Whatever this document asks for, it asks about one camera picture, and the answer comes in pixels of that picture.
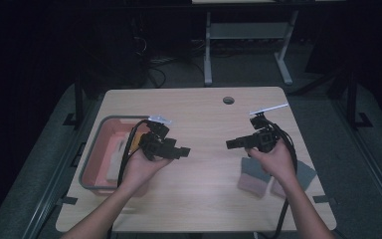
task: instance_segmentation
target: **hand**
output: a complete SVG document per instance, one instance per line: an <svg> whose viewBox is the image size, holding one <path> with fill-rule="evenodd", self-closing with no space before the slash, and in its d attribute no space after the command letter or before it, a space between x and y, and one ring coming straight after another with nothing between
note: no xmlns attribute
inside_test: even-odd
<svg viewBox="0 0 382 239"><path fill-rule="evenodd" d="M158 170L172 162L173 159L155 158L150 161L141 149L135 152L129 159L123 174L122 188L128 188L135 192L150 180Z"/></svg>
<svg viewBox="0 0 382 239"><path fill-rule="evenodd" d="M246 152L257 159L262 164L263 170L280 184L295 178L290 153L283 139L279 139L276 146L268 153L260 152L256 148L246 148Z"/></svg>

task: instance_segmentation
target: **handheld controller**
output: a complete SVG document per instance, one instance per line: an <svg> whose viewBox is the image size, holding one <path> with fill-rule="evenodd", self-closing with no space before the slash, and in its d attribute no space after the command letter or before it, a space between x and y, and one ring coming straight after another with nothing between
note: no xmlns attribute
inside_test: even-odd
<svg viewBox="0 0 382 239"><path fill-rule="evenodd" d="M166 137L169 128L160 122L150 121L147 123L150 131L143 134L139 141L144 155L153 160L154 156L160 156L169 159L179 159L181 156L188 156L190 148L175 147L176 139Z"/></svg>
<svg viewBox="0 0 382 239"><path fill-rule="evenodd" d="M226 141L226 147L232 148L252 148L256 147L261 152L270 152L281 138L280 133L272 126L263 114L258 114L250 119L254 129L258 131L247 136L237 137Z"/></svg>

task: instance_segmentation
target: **tray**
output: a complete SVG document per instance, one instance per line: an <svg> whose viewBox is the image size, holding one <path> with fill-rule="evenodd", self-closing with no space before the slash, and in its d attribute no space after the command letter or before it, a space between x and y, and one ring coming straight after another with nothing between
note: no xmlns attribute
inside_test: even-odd
<svg viewBox="0 0 382 239"><path fill-rule="evenodd" d="M79 181L83 188L92 191L96 195L107 195L116 190L117 180L115 177L107 178L110 161L113 156L116 156L115 153L120 155L120 158L122 157L123 151L119 151L120 142L123 140L123 144L126 144L127 137L125 135L130 133L139 121L144 119L148 119L148 117L111 116L101 121L80 173ZM135 139L148 131L148 127L143 123L138 128Z"/></svg>

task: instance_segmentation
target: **finger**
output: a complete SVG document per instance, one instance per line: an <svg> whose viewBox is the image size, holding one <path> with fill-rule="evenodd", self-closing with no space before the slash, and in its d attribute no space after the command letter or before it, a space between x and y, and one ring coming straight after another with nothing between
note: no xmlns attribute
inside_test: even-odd
<svg viewBox="0 0 382 239"><path fill-rule="evenodd" d="M255 148L246 148L245 151L247 154L249 154L251 157L256 158L258 160L263 160L265 153L258 151Z"/></svg>

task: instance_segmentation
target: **metal frame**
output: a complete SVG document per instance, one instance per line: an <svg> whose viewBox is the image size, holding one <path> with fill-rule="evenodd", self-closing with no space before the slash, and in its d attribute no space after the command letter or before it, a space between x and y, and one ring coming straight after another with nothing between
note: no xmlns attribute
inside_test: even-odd
<svg viewBox="0 0 382 239"><path fill-rule="evenodd" d="M285 84L291 85L292 78L285 64L285 55L297 14L297 10L292 11L289 21L284 23L212 23L211 13L207 12L204 86L210 87L213 84L210 60L211 39L284 39L282 48L275 53L275 60Z"/></svg>
<svg viewBox="0 0 382 239"><path fill-rule="evenodd" d="M87 138L93 125L94 118L92 115L95 115L98 111L99 104L91 102L87 107L87 113L84 117L84 121L79 125L79 129L75 130L73 135L70 138L70 142L67 145L67 149L61 158L58 161L57 167L49 183L38 201L36 208L34 210L33 216L30 219L29 225L24 231L22 238L37 238L40 232L42 225L46 222L47 216L52 213L52 208L58 202L60 195L58 195L59 186L63 177L63 174L66 172L66 168L70 166L72 162L71 159L73 155L76 155L77 146L81 145L82 138Z"/></svg>

